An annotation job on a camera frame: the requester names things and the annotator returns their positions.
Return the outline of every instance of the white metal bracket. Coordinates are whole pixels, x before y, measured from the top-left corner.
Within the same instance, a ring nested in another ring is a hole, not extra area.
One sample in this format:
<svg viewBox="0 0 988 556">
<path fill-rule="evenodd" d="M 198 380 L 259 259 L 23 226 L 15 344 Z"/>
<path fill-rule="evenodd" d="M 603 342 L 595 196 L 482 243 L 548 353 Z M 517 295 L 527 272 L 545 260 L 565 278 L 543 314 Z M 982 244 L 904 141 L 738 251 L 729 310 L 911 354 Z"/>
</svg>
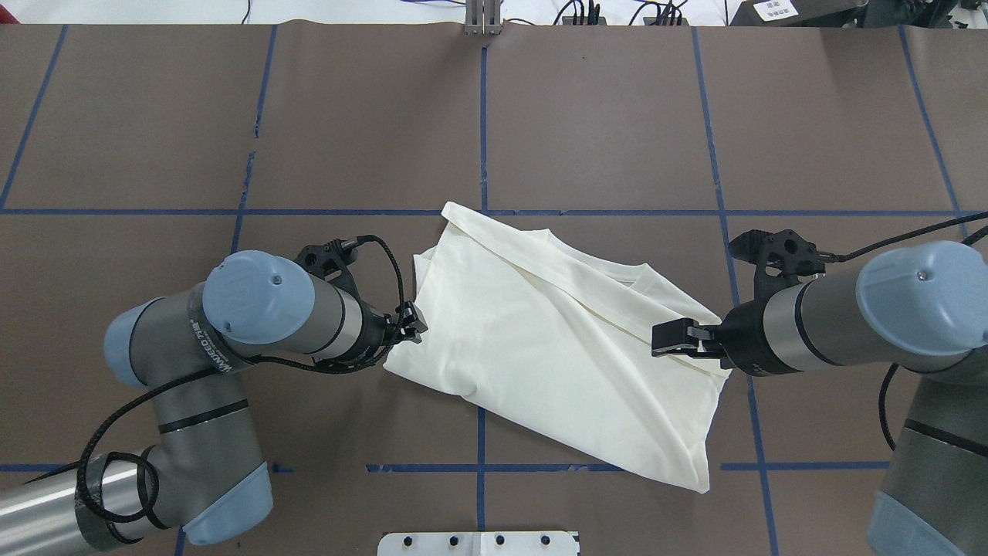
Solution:
<svg viewBox="0 0 988 556">
<path fill-rule="evenodd" d="M 377 556 L 579 556 L 571 531 L 388 533 Z"/>
<path fill-rule="evenodd" d="M 465 0 L 468 35 L 501 34 L 501 0 Z"/>
</svg>

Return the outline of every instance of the metal clamp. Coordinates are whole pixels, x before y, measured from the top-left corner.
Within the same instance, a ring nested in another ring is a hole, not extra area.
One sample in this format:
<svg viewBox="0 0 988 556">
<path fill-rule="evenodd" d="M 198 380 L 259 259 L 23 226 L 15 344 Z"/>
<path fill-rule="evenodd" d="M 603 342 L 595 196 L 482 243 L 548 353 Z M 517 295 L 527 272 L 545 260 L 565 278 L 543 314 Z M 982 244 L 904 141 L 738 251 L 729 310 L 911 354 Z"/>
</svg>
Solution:
<svg viewBox="0 0 988 556">
<path fill-rule="evenodd" d="M 468 35 L 501 34 L 501 0 L 465 0 Z"/>
</svg>

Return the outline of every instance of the folded fabric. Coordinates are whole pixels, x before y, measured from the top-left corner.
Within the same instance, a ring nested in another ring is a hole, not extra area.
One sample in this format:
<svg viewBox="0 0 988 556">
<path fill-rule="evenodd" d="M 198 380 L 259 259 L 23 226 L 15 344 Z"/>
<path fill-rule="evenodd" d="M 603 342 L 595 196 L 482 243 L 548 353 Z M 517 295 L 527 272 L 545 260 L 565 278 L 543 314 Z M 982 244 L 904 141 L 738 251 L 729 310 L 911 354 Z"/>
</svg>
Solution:
<svg viewBox="0 0 988 556">
<path fill-rule="evenodd" d="M 650 342 L 654 324 L 717 316 L 647 264 L 454 203 L 443 216 L 439 244 L 415 257 L 429 331 L 384 368 L 642 477 L 708 491 L 706 434 L 729 371 L 652 357 Z"/>
</svg>

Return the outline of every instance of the blue tape line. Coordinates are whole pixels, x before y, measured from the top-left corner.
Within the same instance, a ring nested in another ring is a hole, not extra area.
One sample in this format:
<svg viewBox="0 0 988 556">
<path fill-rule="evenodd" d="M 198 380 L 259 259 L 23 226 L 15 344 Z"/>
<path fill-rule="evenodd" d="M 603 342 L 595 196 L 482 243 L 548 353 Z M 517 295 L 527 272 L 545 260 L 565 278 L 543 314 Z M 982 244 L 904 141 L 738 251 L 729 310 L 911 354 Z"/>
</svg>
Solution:
<svg viewBox="0 0 988 556">
<path fill-rule="evenodd" d="M 700 105 L 703 108 L 703 124 L 706 127 L 706 147 L 710 154 L 710 169 L 713 172 L 713 185 L 720 187 L 720 168 L 717 165 L 717 153 L 713 147 L 713 125 L 710 123 L 710 105 L 706 99 L 706 83 L 703 81 L 703 60 L 700 58 L 700 35 L 696 27 L 690 27 L 693 33 L 693 55 L 697 64 L 697 81 L 700 84 Z"/>
<path fill-rule="evenodd" d="M 693 54 L 697 64 L 697 83 L 700 86 L 700 106 L 703 109 L 703 125 L 706 128 L 706 148 L 710 156 L 710 174 L 713 176 L 714 195 L 717 199 L 717 216 L 720 218 L 720 235 L 724 242 L 724 257 L 727 260 L 727 277 L 731 283 L 731 297 L 734 305 L 740 305 L 738 297 L 737 277 L 734 274 L 734 261 L 731 258 L 727 244 L 730 236 L 727 230 L 727 212 L 724 205 L 724 194 L 720 188 L 720 167 L 717 164 L 717 152 L 713 146 L 713 124 L 710 122 L 710 105 L 706 99 L 706 84 L 703 80 L 703 60 L 700 57 L 700 35 L 696 27 L 690 27 L 693 34 Z"/>
<path fill-rule="evenodd" d="M 954 213 L 960 216 L 960 205 L 957 204 L 957 196 L 953 191 L 953 184 L 950 183 L 950 175 L 947 173 L 947 166 L 944 164 L 944 156 L 940 151 L 940 142 L 937 141 L 937 135 L 934 134 L 933 124 L 930 122 L 930 115 L 927 113 L 926 103 L 923 101 L 923 92 L 920 91 L 920 83 L 916 79 L 916 69 L 913 67 L 913 56 L 909 52 L 906 28 L 902 25 L 899 26 L 899 40 L 902 42 L 902 52 L 906 56 L 906 69 L 909 70 L 909 80 L 913 84 L 913 93 L 916 94 L 916 104 L 920 107 L 920 114 L 923 116 L 923 125 L 926 126 L 927 135 L 930 136 L 930 145 L 933 147 L 933 153 L 937 158 L 937 166 L 940 167 L 940 174 L 944 178 L 944 185 L 947 187 L 950 204 L 953 206 Z M 964 234 L 964 237 L 967 237 L 967 226 L 961 224 L 960 231 Z"/>
<path fill-rule="evenodd" d="M 484 466 L 487 464 L 487 410 L 477 407 L 477 530 L 487 527 Z"/>
<path fill-rule="evenodd" d="M 487 473 L 623 473 L 624 470 L 610 463 L 489 463 Z"/>
<path fill-rule="evenodd" d="M 437 217 L 443 211 L 436 210 L 400 210 L 400 209 L 246 209 L 249 216 L 335 216 L 335 217 Z"/>
<path fill-rule="evenodd" d="M 734 291 L 737 291 L 737 284 L 732 284 Z M 769 527 L 769 546 L 772 556 L 779 556 L 779 539 L 776 536 L 776 517 L 772 509 L 772 492 L 769 489 L 769 472 L 765 463 L 765 446 L 762 443 L 762 426 L 758 418 L 758 401 L 755 399 L 755 383 L 751 375 L 745 375 L 748 379 L 748 408 L 751 411 L 751 428 L 755 435 L 755 455 L 759 463 L 759 480 L 762 483 L 762 501 L 765 504 L 765 521 Z"/>
<path fill-rule="evenodd" d="M 693 52 L 697 61 L 697 81 L 700 84 L 700 103 L 703 107 L 703 122 L 706 126 L 706 144 L 710 151 L 710 169 L 713 174 L 713 185 L 717 198 L 717 211 L 720 216 L 720 233 L 724 242 L 724 257 L 727 263 L 727 277 L 731 284 L 731 298 L 734 305 L 740 305 L 741 299 L 738 294 L 737 275 L 734 272 L 734 260 L 731 257 L 728 243 L 730 241 L 727 228 L 727 210 L 724 204 L 723 190 L 720 183 L 720 169 L 717 165 L 717 153 L 713 142 L 713 125 L 710 122 L 710 106 L 706 98 L 706 85 L 703 79 L 703 60 L 700 55 L 700 35 L 696 27 L 690 28 L 693 33 Z M 751 377 L 748 379 L 748 408 L 751 413 L 751 428 L 755 436 L 755 453 L 758 455 L 758 463 L 765 465 L 765 449 L 762 445 L 762 429 L 758 419 L 758 403 L 755 399 L 755 384 Z M 776 518 L 772 509 L 772 493 L 769 489 L 769 474 L 763 468 L 759 469 L 759 478 L 762 483 L 762 502 L 765 506 L 765 522 L 769 531 L 769 547 L 772 556 L 779 556 L 779 540 L 776 536 Z"/>
<path fill-rule="evenodd" d="M 956 218 L 954 211 L 787 211 L 787 210 L 745 210 L 726 209 L 731 217 L 947 217 Z M 962 213 L 961 216 L 977 214 L 976 211 Z"/>
<path fill-rule="evenodd" d="M 4 209 L 4 215 L 22 216 L 233 216 L 234 209 Z"/>
<path fill-rule="evenodd" d="M 671 209 L 671 210 L 574 210 L 563 211 L 559 216 L 563 217 L 714 217 L 718 211 L 692 210 L 692 209 Z"/>
<path fill-rule="evenodd" d="M 368 464 L 368 473 L 476 473 L 475 463 L 394 463 Z"/>
<path fill-rule="evenodd" d="M 175 556 L 182 556 L 185 552 L 185 529 L 179 527 L 179 534 L 175 537 Z"/>
<path fill-rule="evenodd" d="M 61 46 L 65 42 L 65 34 L 68 33 L 68 26 L 63 25 L 61 33 L 58 34 L 58 41 L 55 43 L 55 50 L 51 53 L 51 60 L 48 61 L 48 69 L 41 80 L 41 88 L 38 89 L 38 96 L 35 97 L 35 105 L 31 107 L 31 114 L 28 115 L 28 122 L 24 125 L 24 132 L 21 134 L 21 142 L 17 145 L 17 152 L 14 153 L 14 161 L 11 162 L 10 172 L 7 174 L 7 181 L 3 185 L 3 193 L 0 193 L 0 209 L 7 203 L 10 195 L 10 188 L 14 185 L 14 176 L 17 175 L 17 167 L 21 164 L 21 156 L 24 155 L 24 148 L 28 145 L 28 138 L 31 136 L 31 129 L 35 126 L 35 118 L 41 108 L 41 99 L 44 98 L 44 91 L 48 88 L 48 81 L 55 70 L 55 63 L 58 62 L 58 54 Z"/>
<path fill-rule="evenodd" d="M 261 93 L 257 97 L 257 118 L 254 120 L 254 139 L 261 136 L 261 116 L 264 114 L 264 99 L 268 93 L 268 77 L 271 76 L 271 59 L 275 55 L 275 39 L 278 37 L 278 26 L 271 26 L 271 37 L 268 39 L 268 57 L 264 61 L 264 77 L 261 78 Z"/>
<path fill-rule="evenodd" d="M 0 464 L 0 473 L 47 473 L 63 465 L 63 463 L 3 463 Z"/>
<path fill-rule="evenodd" d="M 480 49 L 480 211 L 487 211 L 487 46 Z"/>
<path fill-rule="evenodd" d="M 397 463 L 369 464 L 368 473 L 623 473 L 610 463 Z"/>
<path fill-rule="evenodd" d="M 237 252 L 240 248 L 240 229 L 244 223 L 244 209 L 247 207 L 247 195 L 250 193 L 250 178 L 254 173 L 254 155 L 257 153 L 251 150 L 247 155 L 247 170 L 244 177 L 244 188 L 240 192 L 240 205 L 237 206 L 237 222 L 233 225 L 233 240 L 230 241 L 230 253 Z"/>
<path fill-rule="evenodd" d="M 797 461 L 767 463 L 722 463 L 721 471 L 857 471 L 888 469 L 887 461 Z"/>
</svg>

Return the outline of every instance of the black electrical cable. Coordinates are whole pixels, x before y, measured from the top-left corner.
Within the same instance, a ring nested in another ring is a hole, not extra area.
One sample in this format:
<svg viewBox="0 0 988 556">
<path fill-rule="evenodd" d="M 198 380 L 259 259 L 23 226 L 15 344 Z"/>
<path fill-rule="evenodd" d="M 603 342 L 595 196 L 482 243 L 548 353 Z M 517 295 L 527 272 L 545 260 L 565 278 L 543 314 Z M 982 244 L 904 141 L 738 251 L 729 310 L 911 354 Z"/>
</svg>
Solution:
<svg viewBox="0 0 988 556">
<path fill-rule="evenodd" d="M 892 366 L 888 368 L 888 372 L 885 373 L 885 378 L 881 381 L 881 388 L 878 389 L 878 424 L 881 425 L 881 434 L 885 437 L 885 442 L 892 451 L 895 451 L 895 439 L 892 438 L 892 433 L 888 430 L 888 415 L 885 413 L 885 396 L 888 394 L 888 385 L 892 384 L 892 377 L 895 376 L 895 371 L 898 370 L 899 364 L 892 363 Z"/>
<path fill-rule="evenodd" d="M 93 436 L 89 439 L 89 442 L 86 443 L 86 447 L 82 450 L 82 455 L 79 456 L 79 461 L 75 462 L 75 464 L 71 464 L 75 467 L 76 470 L 75 489 L 76 489 L 76 496 L 78 497 L 79 502 L 81 502 L 83 506 L 85 506 L 89 511 L 94 513 L 100 519 L 103 519 L 104 521 L 109 521 L 111 523 L 130 523 L 133 521 L 137 521 L 142 517 L 145 517 L 147 513 L 151 511 L 151 509 L 154 507 L 154 503 L 157 502 L 158 500 L 158 486 L 159 486 L 158 471 L 157 469 L 154 468 L 153 465 L 151 465 L 151 462 L 149 462 L 146 458 L 142 458 L 140 456 L 136 456 L 134 454 L 124 453 L 124 452 L 110 452 L 107 454 L 107 465 L 109 465 L 114 461 L 128 461 L 130 463 L 133 463 L 139 469 L 144 470 L 144 473 L 147 475 L 150 483 L 150 489 L 147 494 L 147 501 L 141 504 L 140 510 L 127 515 L 122 515 L 107 510 L 106 508 L 104 508 L 102 501 L 97 501 L 96 498 L 93 497 L 93 493 L 89 490 L 89 483 L 86 477 L 86 472 L 88 471 L 89 468 L 89 459 L 93 456 L 93 452 L 96 450 L 96 445 L 103 438 L 103 435 L 107 433 L 107 430 L 110 429 L 110 426 L 113 425 L 114 422 L 116 422 L 119 418 L 123 417 L 137 406 L 140 406 L 144 402 L 147 402 L 148 400 L 154 398 L 155 396 L 158 396 L 159 394 L 162 394 L 164 392 L 167 392 L 173 388 L 177 388 L 184 384 L 188 384 L 190 382 L 200 380 L 209 375 L 216 374 L 217 372 L 218 371 L 216 371 L 216 369 L 208 368 L 208 369 L 203 369 L 202 371 L 192 373 L 191 375 L 186 375 L 184 377 L 177 378 L 171 382 L 167 382 L 157 388 L 149 390 L 148 392 L 144 393 L 141 396 L 138 396 L 137 398 L 134 398 L 129 403 L 124 405 L 122 408 L 116 410 L 111 416 L 107 417 L 106 420 L 104 420 L 103 423 L 100 424 L 99 428 L 96 429 L 96 432 L 93 433 Z"/>
<path fill-rule="evenodd" d="M 556 19 L 552 20 L 552 25 L 558 25 L 559 24 L 559 20 L 562 19 L 562 13 L 565 12 L 566 11 L 566 8 L 568 8 L 570 5 L 573 6 L 573 24 L 575 25 L 576 24 L 576 16 L 577 16 L 577 13 L 576 13 L 576 5 L 577 4 L 579 4 L 580 7 L 582 8 L 583 7 L 583 0 L 569 0 L 569 2 L 566 2 L 565 4 L 563 4 L 562 5 L 562 8 L 559 8 L 559 13 L 556 14 Z"/>
<path fill-rule="evenodd" d="M 656 19 L 658 19 L 659 14 L 662 13 L 662 5 L 659 4 L 658 2 L 642 2 L 641 6 L 638 6 L 638 9 L 635 10 L 634 14 L 631 16 L 631 21 L 627 22 L 629 26 L 634 25 L 634 20 L 637 19 L 638 14 L 640 14 L 641 11 L 644 10 L 646 6 L 655 6 L 655 17 Z"/>
<path fill-rule="evenodd" d="M 676 13 L 679 14 L 676 16 L 676 25 L 683 25 L 683 6 L 686 6 L 686 3 L 689 1 L 683 0 L 683 2 L 676 5 Z"/>
<path fill-rule="evenodd" d="M 961 217 L 961 218 L 957 218 L 957 219 L 953 219 L 953 220 L 948 220 L 946 222 L 941 222 L 939 224 L 934 224 L 932 226 L 927 226 L 925 228 L 920 228 L 920 229 L 915 230 L 915 231 L 912 231 L 912 232 L 903 233 L 903 234 L 897 235 L 895 237 L 890 237 L 889 239 L 883 239 L 882 241 L 879 241 L 878 243 L 873 243 L 873 244 L 871 244 L 871 245 L 869 245 L 867 247 L 863 247 L 861 249 L 858 249 L 857 251 L 854 251 L 854 252 L 849 253 L 849 254 L 846 254 L 846 255 L 838 255 L 838 254 L 834 254 L 834 253 L 827 252 L 827 251 L 820 251 L 819 252 L 819 254 L 820 254 L 820 260 L 822 260 L 823 262 L 847 262 L 847 261 L 849 261 L 851 259 L 858 258 L 858 257 L 860 257 L 860 256 L 862 256 L 862 255 L 864 255 L 866 253 L 870 253 L 870 252 L 872 252 L 872 251 L 874 251 L 876 249 L 881 249 L 882 247 L 885 247 L 887 245 L 891 245 L 892 243 L 898 243 L 899 241 L 904 241 L 906 239 L 912 239 L 913 237 L 918 237 L 920 235 L 924 235 L 924 234 L 930 233 L 930 232 L 936 232 L 937 230 L 943 230 L 944 228 L 950 228 L 951 226 L 956 226 L 958 224 L 964 224 L 966 222 L 974 222 L 974 221 L 985 220 L 985 219 L 988 219 L 988 212 L 985 212 L 985 213 L 976 213 L 976 214 L 973 214 L 973 215 L 968 215 L 966 217 Z"/>
<path fill-rule="evenodd" d="M 974 243 L 976 243 L 976 242 L 980 241 L 981 239 L 983 239 L 985 235 L 988 235 L 988 226 L 982 228 L 981 230 L 979 230 L 979 231 L 977 231 L 975 233 L 972 233 L 971 235 L 969 235 L 961 243 L 963 243 L 965 245 L 973 245 Z"/>
<path fill-rule="evenodd" d="M 401 267 L 398 266 L 398 260 L 394 257 L 394 253 L 391 252 L 391 249 L 390 247 L 387 246 L 387 243 L 385 243 L 383 239 L 381 239 L 376 235 L 358 235 L 356 237 L 356 240 L 357 240 L 357 246 L 363 245 L 364 243 L 368 243 L 368 242 L 377 243 L 378 245 L 380 245 L 380 248 L 383 249 L 384 254 L 387 255 L 388 260 L 391 261 L 391 267 L 394 269 L 394 278 L 398 284 L 398 310 L 400 311 L 401 308 L 404 307 L 405 305 L 405 283 L 401 277 Z M 375 355 L 371 359 L 368 359 L 356 365 L 347 365 L 347 366 L 307 365 L 305 363 L 299 363 L 298 361 L 292 361 L 291 359 L 284 359 L 282 357 L 275 357 L 270 355 L 257 355 L 255 357 L 251 357 L 250 359 L 248 359 L 248 361 L 250 361 L 251 363 L 276 363 L 278 365 L 284 365 L 286 367 L 292 367 L 295 369 L 300 369 L 302 371 L 309 371 L 313 373 L 322 373 L 322 374 L 330 374 L 330 375 L 345 375 L 350 373 L 356 373 L 357 371 L 376 365 L 378 361 L 383 359 L 384 356 L 391 351 L 391 348 L 394 346 L 393 341 L 395 337 L 397 337 L 397 334 L 400 333 L 400 328 L 396 327 L 394 333 L 395 336 L 388 339 L 388 344 L 386 344 L 382 348 L 382 350 L 377 353 L 377 355 Z"/>
<path fill-rule="evenodd" d="M 629 26 L 634 25 L 634 20 L 638 18 L 638 14 L 640 14 L 646 6 L 655 6 L 655 21 L 649 25 L 666 25 L 667 18 L 670 19 L 670 24 L 672 24 L 673 22 L 671 20 L 677 17 L 677 12 L 679 13 L 679 19 L 682 20 L 683 13 L 680 12 L 679 8 L 683 4 L 676 6 L 671 1 L 666 4 L 661 2 L 642 2 L 641 6 L 638 6 L 638 9 L 635 10 L 634 14 L 631 16 L 631 21 L 627 22 L 627 24 Z"/>
<path fill-rule="evenodd" d="M 75 469 L 78 466 L 79 466 L 79 462 L 78 461 L 73 461 L 72 463 L 70 463 L 68 465 L 63 465 L 63 466 L 59 467 L 58 469 L 52 469 L 51 471 L 48 471 L 44 475 L 38 475 L 37 477 L 34 477 L 31 481 L 28 481 L 27 483 L 25 483 L 25 485 L 28 485 L 30 483 L 33 483 L 34 481 L 40 481 L 41 479 L 47 479 L 48 477 L 54 477 L 55 475 L 60 475 L 62 473 L 65 473 L 66 471 L 71 471 L 71 470 Z"/>
</svg>

